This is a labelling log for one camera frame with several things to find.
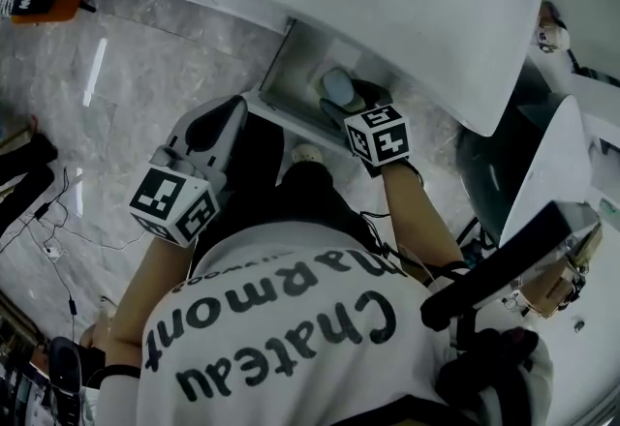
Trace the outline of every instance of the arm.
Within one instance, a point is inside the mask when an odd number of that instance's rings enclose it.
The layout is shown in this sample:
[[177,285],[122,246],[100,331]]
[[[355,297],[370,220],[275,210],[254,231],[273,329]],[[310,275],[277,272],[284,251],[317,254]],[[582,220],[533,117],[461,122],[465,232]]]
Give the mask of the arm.
[[164,295],[185,280],[193,253],[193,245],[183,249],[161,238],[152,241],[112,320],[106,365],[141,366],[146,321]]
[[[408,258],[413,253],[425,264],[436,266],[462,260],[458,245],[416,174],[398,163],[384,165],[381,173],[398,251]],[[422,270],[403,268],[418,279],[426,277]]]

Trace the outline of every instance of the orange object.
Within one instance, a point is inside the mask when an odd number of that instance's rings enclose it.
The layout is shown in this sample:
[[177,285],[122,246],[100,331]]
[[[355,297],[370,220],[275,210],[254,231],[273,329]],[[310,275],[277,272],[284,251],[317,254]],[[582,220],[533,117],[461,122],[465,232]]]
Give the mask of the orange object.
[[53,21],[68,21],[78,11],[81,0],[55,0],[47,13],[41,15],[13,15],[13,23],[46,23]]

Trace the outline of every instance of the black lettering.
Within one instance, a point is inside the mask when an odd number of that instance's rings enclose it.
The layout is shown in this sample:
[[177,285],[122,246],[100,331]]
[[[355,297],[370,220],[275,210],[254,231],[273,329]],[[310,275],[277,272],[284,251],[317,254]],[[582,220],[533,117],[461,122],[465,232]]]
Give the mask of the black lettering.
[[185,330],[183,329],[183,313],[181,313],[180,309],[174,309],[174,311],[172,311],[172,336],[168,334],[166,324],[163,321],[157,323],[157,332],[159,333],[159,339],[162,345],[166,347],[166,349],[174,340],[182,336]]
[[250,359],[241,364],[241,371],[259,370],[256,375],[246,377],[245,384],[248,386],[261,384],[269,373],[269,361],[267,361],[267,358],[260,350],[252,349],[251,347],[238,350],[234,355],[234,360],[238,362],[244,357],[250,357]]
[[215,383],[215,386],[217,386],[218,391],[225,397],[231,394],[231,391],[226,386],[226,378],[231,372],[231,366],[229,359],[222,357],[215,365],[209,364],[206,366],[205,370]]
[[146,364],[144,364],[144,369],[152,369],[153,373],[157,373],[157,370],[159,369],[159,359],[161,359],[163,353],[157,348],[155,333],[153,333],[153,330],[148,332],[148,336],[146,337],[146,346],[148,347],[148,360],[146,361]]
[[319,280],[317,280],[317,277],[314,276],[314,273],[310,271],[305,262],[296,262],[291,269],[286,267],[280,268],[275,274],[284,278],[282,289],[284,293],[291,297],[298,297],[310,287],[314,287],[319,283]]
[[348,338],[354,344],[360,344],[362,340],[361,335],[353,326],[353,322],[349,318],[345,306],[338,302],[335,306],[335,309],[336,318],[338,319],[341,328],[338,333],[334,331],[333,326],[331,325],[331,321],[329,320],[329,317],[327,315],[319,314],[317,316],[317,323],[319,324],[319,327],[321,328],[321,332],[323,333],[325,339],[331,344],[339,344],[345,338]]
[[206,376],[198,369],[188,369],[185,373],[176,373],[176,380],[181,385],[181,389],[183,393],[185,393],[187,400],[190,402],[196,402],[198,400],[198,396],[194,391],[194,386],[190,383],[191,378],[201,387],[205,397],[209,399],[213,397],[213,390],[209,386]]
[[237,269],[243,269],[243,266],[231,266],[229,268],[226,268],[224,271],[222,271],[222,274],[225,275],[226,273],[230,273],[231,271],[236,271]]
[[224,294],[226,295],[226,299],[229,301],[232,311],[235,311],[236,313],[245,313],[251,309],[252,306],[261,306],[267,302],[273,302],[278,298],[278,295],[273,288],[273,284],[268,278],[261,279],[261,288],[263,289],[263,295],[259,295],[259,291],[256,289],[254,284],[246,283],[243,286],[245,296],[247,297],[245,302],[241,302],[239,300],[239,296],[234,290],[227,290]]
[[396,331],[396,314],[389,301],[380,293],[373,290],[365,291],[359,296],[356,302],[356,311],[363,311],[371,300],[379,304],[379,309],[381,309],[384,313],[384,318],[386,318],[386,326],[382,329],[373,329],[370,332],[370,340],[373,344],[382,344],[387,342],[394,334],[394,331]]
[[[200,319],[198,317],[198,310],[201,306],[206,306],[208,308],[209,314],[206,319]],[[222,304],[220,304],[218,299],[213,297],[205,297],[198,299],[190,306],[187,310],[187,314],[185,315],[185,320],[193,328],[207,328],[219,318],[221,311]]]
[[344,257],[344,254],[339,251],[329,251],[319,256],[316,256],[314,260],[316,262],[320,262],[325,266],[330,267],[334,271],[338,271],[339,273],[344,273],[345,271],[349,271],[351,266],[347,266],[346,264],[342,264],[340,259]]
[[273,371],[278,373],[284,373],[286,376],[293,375],[293,368],[297,365],[296,360],[291,360],[287,348],[277,338],[270,338],[264,345],[267,350],[273,350],[280,360],[280,365]]
[[405,277],[407,276],[396,266],[394,266],[391,263],[386,262],[385,259],[382,259],[379,256],[375,256],[375,255],[368,253],[368,255],[372,256],[372,259],[374,259],[377,262],[377,264],[379,264],[379,267],[377,267],[377,266],[373,266],[370,260],[363,253],[359,251],[347,251],[347,252],[351,254],[353,259],[357,261],[357,264],[359,264],[364,269],[364,271],[366,271],[366,273],[370,275],[382,276],[384,273],[389,273],[392,275],[400,274]]
[[308,347],[308,340],[310,340],[313,331],[314,324],[310,321],[302,321],[296,329],[290,329],[285,335],[285,338],[304,359],[311,359],[317,354]]

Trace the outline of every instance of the marble floor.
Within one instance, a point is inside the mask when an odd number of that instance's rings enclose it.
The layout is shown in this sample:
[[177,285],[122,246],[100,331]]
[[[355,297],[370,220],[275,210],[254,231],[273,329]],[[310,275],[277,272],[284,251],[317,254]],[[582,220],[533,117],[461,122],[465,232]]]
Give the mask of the marble floor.
[[[76,335],[94,319],[100,295],[120,299],[149,243],[123,205],[138,164],[185,111],[260,82],[282,42],[276,33],[191,3],[90,2],[97,13],[80,11],[66,23],[17,26],[0,20],[3,131],[35,114],[59,150],[52,164],[56,181],[30,211],[60,191],[63,168],[71,180],[61,198],[69,217],[50,245],[63,253],[56,267],[77,304]],[[94,83],[93,63],[104,48]],[[454,165],[459,126],[406,81],[391,91],[411,118],[412,162],[457,234],[473,216]],[[288,136],[287,148],[294,142]],[[371,180],[354,159],[326,152],[325,161],[353,207],[386,211],[380,178]],[[0,289],[48,336],[72,334],[68,293],[40,247],[52,224],[63,219],[63,209],[52,205],[0,254]],[[378,222],[389,238],[389,221]],[[0,246],[22,225],[11,225]]]

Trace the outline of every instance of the white t-shirt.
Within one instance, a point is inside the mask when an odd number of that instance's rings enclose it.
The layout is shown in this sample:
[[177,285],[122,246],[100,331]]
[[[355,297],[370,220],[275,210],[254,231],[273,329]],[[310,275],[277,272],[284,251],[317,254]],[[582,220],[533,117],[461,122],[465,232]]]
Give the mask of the white t-shirt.
[[350,236],[248,228],[218,244],[145,327],[139,380],[104,380],[98,424],[333,424],[434,390],[450,335],[430,295]]

